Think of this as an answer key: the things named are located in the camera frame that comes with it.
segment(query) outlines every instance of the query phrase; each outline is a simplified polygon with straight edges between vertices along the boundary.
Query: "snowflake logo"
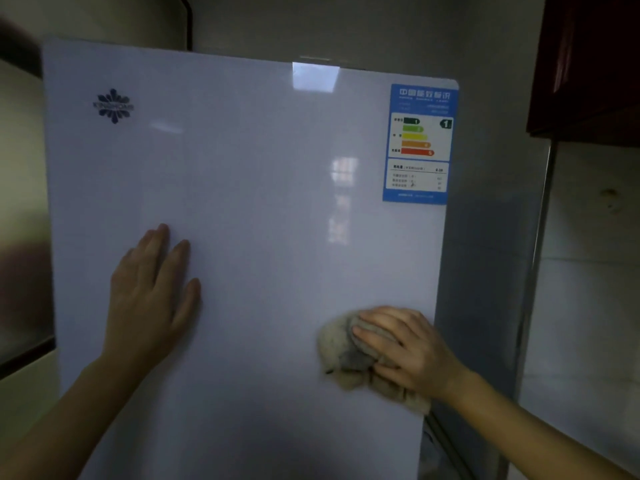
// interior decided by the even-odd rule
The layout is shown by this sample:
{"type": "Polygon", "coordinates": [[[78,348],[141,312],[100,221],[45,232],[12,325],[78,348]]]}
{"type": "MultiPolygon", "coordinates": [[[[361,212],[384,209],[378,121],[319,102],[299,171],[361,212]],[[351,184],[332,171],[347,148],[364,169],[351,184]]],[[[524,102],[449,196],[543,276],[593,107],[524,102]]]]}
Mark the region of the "snowflake logo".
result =
{"type": "Polygon", "coordinates": [[[100,116],[106,116],[115,125],[118,120],[128,118],[133,111],[133,104],[129,104],[129,98],[120,96],[115,89],[110,90],[104,96],[98,94],[98,101],[93,103],[100,116]]]}

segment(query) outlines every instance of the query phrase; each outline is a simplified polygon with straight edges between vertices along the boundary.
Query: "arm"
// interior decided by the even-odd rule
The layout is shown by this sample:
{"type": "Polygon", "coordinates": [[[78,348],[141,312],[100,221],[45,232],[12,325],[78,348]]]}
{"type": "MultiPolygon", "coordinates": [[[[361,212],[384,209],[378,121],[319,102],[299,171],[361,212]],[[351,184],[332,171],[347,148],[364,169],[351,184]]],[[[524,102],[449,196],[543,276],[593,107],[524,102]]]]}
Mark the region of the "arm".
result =
{"type": "Polygon", "coordinates": [[[527,478],[634,478],[496,392],[458,361],[419,312],[383,306],[363,312],[361,318],[388,330],[400,342],[354,328],[359,338],[398,366],[376,365],[377,374],[450,405],[527,478]]]}
{"type": "Polygon", "coordinates": [[[168,228],[161,225],[124,256],[111,279],[102,354],[16,444],[0,465],[0,478],[75,479],[140,382],[184,334],[200,297],[200,284],[197,280],[187,284],[174,312],[180,291],[176,282],[184,272],[189,243],[178,244],[160,263],[167,238],[168,228]]]}

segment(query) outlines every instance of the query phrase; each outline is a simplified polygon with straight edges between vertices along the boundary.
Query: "wooden cabinet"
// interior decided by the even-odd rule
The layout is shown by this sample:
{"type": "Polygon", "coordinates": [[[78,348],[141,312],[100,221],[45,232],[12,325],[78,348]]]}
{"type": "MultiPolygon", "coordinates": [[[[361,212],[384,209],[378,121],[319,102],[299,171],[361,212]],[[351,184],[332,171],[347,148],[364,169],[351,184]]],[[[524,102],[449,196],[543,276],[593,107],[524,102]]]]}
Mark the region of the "wooden cabinet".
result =
{"type": "Polygon", "coordinates": [[[527,131],[640,146],[640,0],[547,0],[527,131]]]}

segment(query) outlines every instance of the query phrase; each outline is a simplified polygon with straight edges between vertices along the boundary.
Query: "yellow bar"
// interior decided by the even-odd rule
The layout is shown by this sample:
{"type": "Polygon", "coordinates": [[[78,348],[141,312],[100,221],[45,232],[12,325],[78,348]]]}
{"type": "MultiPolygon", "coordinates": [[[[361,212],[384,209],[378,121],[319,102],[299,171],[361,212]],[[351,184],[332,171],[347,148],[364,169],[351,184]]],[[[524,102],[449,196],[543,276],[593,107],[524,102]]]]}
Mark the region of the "yellow bar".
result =
{"type": "Polygon", "coordinates": [[[407,141],[407,140],[403,140],[402,146],[412,146],[414,148],[430,148],[431,144],[428,141],[407,141]]]}
{"type": "Polygon", "coordinates": [[[419,140],[425,140],[427,139],[427,135],[425,134],[420,134],[420,133],[402,133],[402,138],[404,139],[419,139],[419,140]]]}

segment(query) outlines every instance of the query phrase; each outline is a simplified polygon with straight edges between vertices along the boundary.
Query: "refrigerator door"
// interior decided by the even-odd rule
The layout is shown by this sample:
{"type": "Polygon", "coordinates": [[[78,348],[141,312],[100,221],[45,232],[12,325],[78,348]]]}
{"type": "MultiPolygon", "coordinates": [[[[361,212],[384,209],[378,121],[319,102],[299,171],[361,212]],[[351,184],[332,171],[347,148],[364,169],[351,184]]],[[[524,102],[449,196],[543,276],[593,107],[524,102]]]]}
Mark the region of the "refrigerator door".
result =
{"type": "Polygon", "coordinates": [[[327,380],[316,333],[433,316],[445,206],[383,201],[390,91],[455,81],[59,40],[44,62],[63,390],[148,228],[191,240],[203,290],[83,478],[414,480],[422,418],[327,380]]]}

